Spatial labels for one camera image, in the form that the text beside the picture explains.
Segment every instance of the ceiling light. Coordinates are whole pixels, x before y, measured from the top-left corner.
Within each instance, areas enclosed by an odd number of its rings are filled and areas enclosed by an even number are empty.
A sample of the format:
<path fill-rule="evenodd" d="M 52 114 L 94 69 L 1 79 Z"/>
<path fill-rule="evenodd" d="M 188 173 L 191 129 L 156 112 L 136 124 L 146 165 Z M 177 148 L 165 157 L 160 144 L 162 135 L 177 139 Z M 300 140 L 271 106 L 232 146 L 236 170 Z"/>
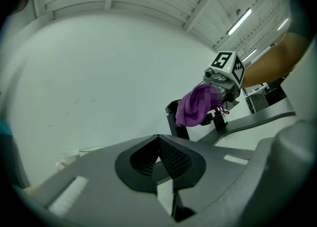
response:
<path fill-rule="evenodd" d="M 231 29 L 228 31 L 228 35 L 231 36 L 231 34 L 243 23 L 245 19 L 251 14 L 251 9 L 247 9 L 247 11 L 240 17 L 240 19 L 231 27 Z"/>
<path fill-rule="evenodd" d="M 257 49 L 254 49 L 254 51 L 252 53 L 250 53 L 242 62 L 244 62 L 248 57 L 250 57 L 252 54 L 254 54 L 256 52 Z"/>
<path fill-rule="evenodd" d="M 288 18 L 281 24 L 281 26 L 278 27 L 278 29 L 277 29 L 278 31 L 286 23 L 287 20 L 288 20 Z"/>

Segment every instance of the white ceiling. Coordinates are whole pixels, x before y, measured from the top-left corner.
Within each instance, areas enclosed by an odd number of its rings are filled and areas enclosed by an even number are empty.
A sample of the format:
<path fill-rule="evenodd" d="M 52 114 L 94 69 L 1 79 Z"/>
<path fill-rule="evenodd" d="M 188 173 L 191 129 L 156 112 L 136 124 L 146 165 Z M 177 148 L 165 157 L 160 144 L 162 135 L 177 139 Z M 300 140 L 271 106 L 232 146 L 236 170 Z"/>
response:
<path fill-rule="evenodd" d="M 215 51 L 237 51 L 244 59 L 260 51 L 284 31 L 288 0 L 34 0 L 38 17 L 48 11 L 55 19 L 85 11 L 119 9 L 154 17 L 194 35 Z M 228 30 L 248 9 L 251 15 L 231 36 Z"/>

